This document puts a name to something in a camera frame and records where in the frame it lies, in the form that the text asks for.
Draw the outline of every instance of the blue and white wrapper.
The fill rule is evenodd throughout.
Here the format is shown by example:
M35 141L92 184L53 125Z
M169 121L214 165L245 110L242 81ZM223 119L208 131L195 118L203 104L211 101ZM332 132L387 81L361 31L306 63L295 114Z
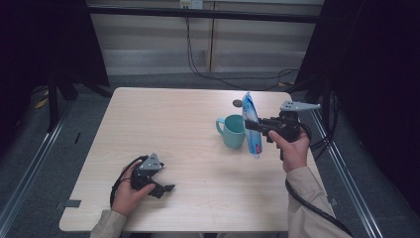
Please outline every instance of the blue and white wrapper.
M245 94L244 98L242 99L242 103L242 117L244 118L244 127L246 120L259 122L259 116L257 115L256 107L254 106L253 99L251 98L251 94L249 92ZM260 153L263 151L261 133L245 128L245 135L250 153L254 156L255 159L258 159L260 157Z

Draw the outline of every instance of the person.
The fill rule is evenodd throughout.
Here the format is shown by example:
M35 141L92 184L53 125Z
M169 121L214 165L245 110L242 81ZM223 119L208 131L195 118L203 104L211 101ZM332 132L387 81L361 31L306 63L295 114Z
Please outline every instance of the person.
M283 151L282 166L286 172L286 179L293 190L312 205L333 215L326 192L307 166L310 141L305 131L301 129L299 139L293 143L288 143L274 131L270 131L268 135L276 143L277 148ZM130 216L141 199L155 187L154 184L148 184L139 191L133 190L129 182L124 182L130 176L131 170L127 170L123 182L118 187L111 210L102 211L99 222L92 229L91 238L119 237L127 217ZM289 196L288 204L288 236L290 238L351 237L330 221L310 211L291 196Z

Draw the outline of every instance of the light wood tabletop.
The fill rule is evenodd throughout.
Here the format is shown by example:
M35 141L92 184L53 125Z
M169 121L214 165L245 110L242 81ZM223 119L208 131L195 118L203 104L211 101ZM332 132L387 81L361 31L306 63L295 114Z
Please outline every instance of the light wood tabletop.
M90 231L109 209L111 186L138 156L157 153L165 164L153 179L175 184L161 199L147 196L128 219L126 231L270 232L287 230L288 193L279 150L262 137L259 159L247 142L227 148L216 119L242 114L233 106L246 91L118 88L115 90L65 209L63 231ZM251 96L261 118L278 116L287 93ZM308 165L318 181L311 153Z

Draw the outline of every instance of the sleeve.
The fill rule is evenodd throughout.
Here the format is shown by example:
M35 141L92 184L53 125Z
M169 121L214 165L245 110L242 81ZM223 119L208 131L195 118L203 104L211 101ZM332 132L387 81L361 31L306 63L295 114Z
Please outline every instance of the sleeve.
M118 238L126 220L127 217L116 211L103 210L100 220L90 233L90 238Z
M308 167L287 173L291 187L303 199L334 216L327 194ZM288 237L351 237L330 221L301 205L289 195Z

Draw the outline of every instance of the teal mug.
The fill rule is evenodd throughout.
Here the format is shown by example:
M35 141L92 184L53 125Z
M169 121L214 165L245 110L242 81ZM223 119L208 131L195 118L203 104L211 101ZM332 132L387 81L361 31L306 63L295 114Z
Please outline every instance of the teal mug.
M230 115L216 120L217 131L222 135L225 145L232 149L239 149L245 139L244 119L241 115Z

